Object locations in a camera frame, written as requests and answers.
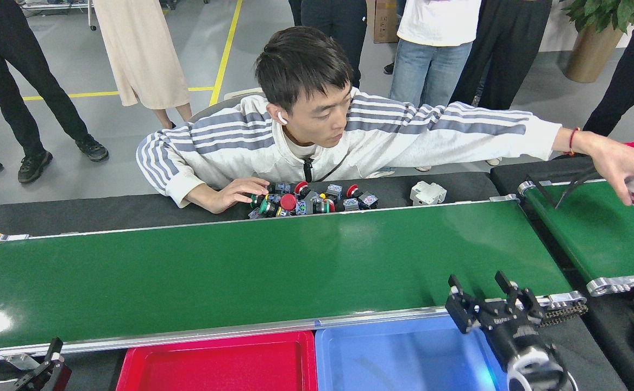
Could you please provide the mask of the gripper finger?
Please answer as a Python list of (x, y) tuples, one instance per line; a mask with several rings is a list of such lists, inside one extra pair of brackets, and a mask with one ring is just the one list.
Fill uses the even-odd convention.
[(53, 338), (42, 362), (37, 362), (28, 354), (15, 358), (15, 367), (23, 372), (15, 382), (18, 390), (64, 390), (72, 371), (60, 354), (63, 341)]

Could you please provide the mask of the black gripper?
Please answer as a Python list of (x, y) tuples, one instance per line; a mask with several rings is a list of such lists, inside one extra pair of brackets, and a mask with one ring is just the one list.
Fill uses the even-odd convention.
[(465, 293), (456, 275), (450, 275), (449, 295), (445, 308), (461, 332), (470, 332), (480, 326), (495, 357), (500, 362), (516, 358), (548, 360), (548, 349), (536, 331), (543, 320), (544, 309), (536, 296), (528, 289), (520, 289), (502, 270), (495, 274), (495, 281), (506, 294), (505, 310), (494, 310), (480, 299)]

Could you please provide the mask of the person's left hand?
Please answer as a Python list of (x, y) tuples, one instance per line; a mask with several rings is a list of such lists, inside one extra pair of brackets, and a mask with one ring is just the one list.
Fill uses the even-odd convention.
[(590, 131), (578, 131), (572, 146), (578, 153), (592, 158), (597, 172), (612, 186), (624, 205), (632, 205), (625, 180), (634, 176), (634, 148)]

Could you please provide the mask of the person's right hand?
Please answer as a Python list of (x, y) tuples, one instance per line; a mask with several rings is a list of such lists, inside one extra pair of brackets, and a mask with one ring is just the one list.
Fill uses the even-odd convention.
[(225, 188), (216, 191), (210, 186), (202, 184), (187, 194), (187, 199), (196, 205), (219, 215), (237, 203), (250, 203), (253, 195), (266, 195), (269, 181), (250, 176), (233, 180)]

